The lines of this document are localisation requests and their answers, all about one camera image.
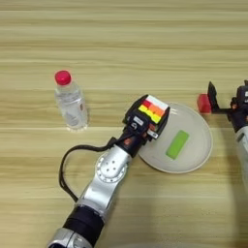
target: plastic water bottle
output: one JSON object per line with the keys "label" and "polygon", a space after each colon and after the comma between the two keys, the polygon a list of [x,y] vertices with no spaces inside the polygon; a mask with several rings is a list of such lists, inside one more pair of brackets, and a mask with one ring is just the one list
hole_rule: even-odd
{"label": "plastic water bottle", "polygon": [[55,80],[55,99],[68,128],[72,131],[86,128],[87,109],[78,85],[67,71],[57,72]]}

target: green block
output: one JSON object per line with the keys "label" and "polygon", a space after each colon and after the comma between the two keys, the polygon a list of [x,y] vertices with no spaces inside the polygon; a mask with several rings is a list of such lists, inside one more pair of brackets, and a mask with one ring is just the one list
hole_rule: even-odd
{"label": "green block", "polygon": [[167,156],[175,160],[189,137],[188,133],[180,130],[167,149]]}

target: red object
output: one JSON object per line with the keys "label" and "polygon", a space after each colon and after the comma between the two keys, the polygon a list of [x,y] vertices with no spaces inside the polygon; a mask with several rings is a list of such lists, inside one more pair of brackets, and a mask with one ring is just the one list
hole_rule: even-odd
{"label": "red object", "polygon": [[148,102],[147,100],[144,100],[144,101],[142,102],[142,104],[143,104],[144,106],[146,106],[147,108],[149,108],[150,105],[151,105],[151,103]]}
{"label": "red object", "polygon": [[72,81],[71,75],[67,71],[59,71],[55,74],[57,84],[65,86]]}
{"label": "red object", "polygon": [[198,109],[199,112],[202,113],[210,113],[211,112],[211,104],[209,103],[209,99],[207,94],[200,94],[198,97]]}

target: water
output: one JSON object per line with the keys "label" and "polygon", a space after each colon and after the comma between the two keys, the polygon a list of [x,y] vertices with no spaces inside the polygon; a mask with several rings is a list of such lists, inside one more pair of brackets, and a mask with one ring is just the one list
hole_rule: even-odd
{"label": "water", "polygon": [[55,99],[70,131],[79,131],[87,127],[87,109],[78,85],[73,81],[64,86],[57,85]]}

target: wood grain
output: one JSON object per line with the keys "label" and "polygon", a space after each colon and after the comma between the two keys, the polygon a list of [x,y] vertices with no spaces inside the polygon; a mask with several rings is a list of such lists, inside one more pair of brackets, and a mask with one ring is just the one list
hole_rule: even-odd
{"label": "wood grain", "polygon": [[[247,78],[246,0],[0,0],[0,240],[45,247],[73,208],[58,187],[64,152],[102,145],[142,94],[197,109],[212,80],[227,107]],[[53,74],[83,89],[90,125],[69,133],[54,102]],[[248,196],[224,115],[205,115],[214,137],[199,170],[130,166],[97,247],[248,247]],[[99,154],[76,152],[68,171],[80,193]]]}

